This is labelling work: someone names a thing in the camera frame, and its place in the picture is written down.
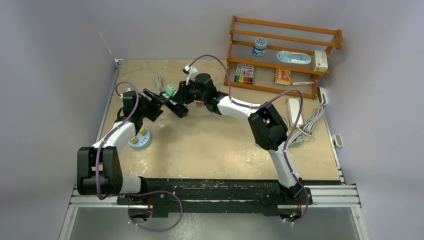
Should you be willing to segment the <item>green plug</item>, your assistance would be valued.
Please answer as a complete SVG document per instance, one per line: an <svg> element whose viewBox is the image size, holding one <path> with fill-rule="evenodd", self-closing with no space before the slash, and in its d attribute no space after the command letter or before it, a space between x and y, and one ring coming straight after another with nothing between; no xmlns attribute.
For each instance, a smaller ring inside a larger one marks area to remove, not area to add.
<svg viewBox="0 0 424 240"><path fill-rule="evenodd" d="M167 85L166 88L165 88L165 93L170 98L173 97L176 94L176 92L177 92L177 89L171 84Z"/></svg>

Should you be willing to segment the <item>black power strip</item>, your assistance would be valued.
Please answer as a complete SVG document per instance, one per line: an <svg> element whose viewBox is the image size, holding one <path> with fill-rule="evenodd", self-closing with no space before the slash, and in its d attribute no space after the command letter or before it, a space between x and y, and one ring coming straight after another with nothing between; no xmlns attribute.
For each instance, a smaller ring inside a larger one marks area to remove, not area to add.
<svg viewBox="0 0 424 240"><path fill-rule="evenodd" d="M189 109L185 105L177 103L170 98L165 102L164 105L179 118L184 118L188 115Z"/></svg>

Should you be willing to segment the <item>white power strip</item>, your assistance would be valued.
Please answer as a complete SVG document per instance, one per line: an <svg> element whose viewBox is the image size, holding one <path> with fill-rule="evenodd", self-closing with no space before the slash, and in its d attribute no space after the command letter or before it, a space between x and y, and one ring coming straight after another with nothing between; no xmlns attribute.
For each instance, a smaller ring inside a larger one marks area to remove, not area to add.
<svg viewBox="0 0 424 240"><path fill-rule="evenodd" d="M289 115L289 125L295 128L302 126L304 124L302 115L300 115L299 120L297 121L297 124L295 125L299 111L301 110L300 100L297 98L289 98L287 100L287 109L288 109L288 115Z"/></svg>

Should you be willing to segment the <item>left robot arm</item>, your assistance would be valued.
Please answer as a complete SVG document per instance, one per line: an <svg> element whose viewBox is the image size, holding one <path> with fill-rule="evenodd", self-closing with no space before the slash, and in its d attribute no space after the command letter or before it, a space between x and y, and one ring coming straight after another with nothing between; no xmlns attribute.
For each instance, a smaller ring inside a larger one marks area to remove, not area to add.
<svg viewBox="0 0 424 240"><path fill-rule="evenodd" d="M146 203L149 191L142 186L142 178L123 175L119 153L139 134L145 118L155 121L161 107L169 101L148 89L142 93L127 90L123 93L112 129L98 142L81 147L77 152L77 191L80 195L124 195L138 205Z"/></svg>

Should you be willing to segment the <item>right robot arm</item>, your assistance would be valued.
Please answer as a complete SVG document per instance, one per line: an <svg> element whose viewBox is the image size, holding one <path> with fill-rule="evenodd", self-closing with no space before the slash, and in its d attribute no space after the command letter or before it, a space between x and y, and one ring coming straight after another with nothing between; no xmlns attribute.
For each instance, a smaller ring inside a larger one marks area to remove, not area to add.
<svg viewBox="0 0 424 240"><path fill-rule="evenodd" d="M300 198L303 184L288 150L288 127L272 103L261 106L235 102L228 93L217 90L207 73L198 74L188 83L181 81L172 100L182 105L200 101L212 113L246 120L255 143L271 157L282 200L292 204Z"/></svg>

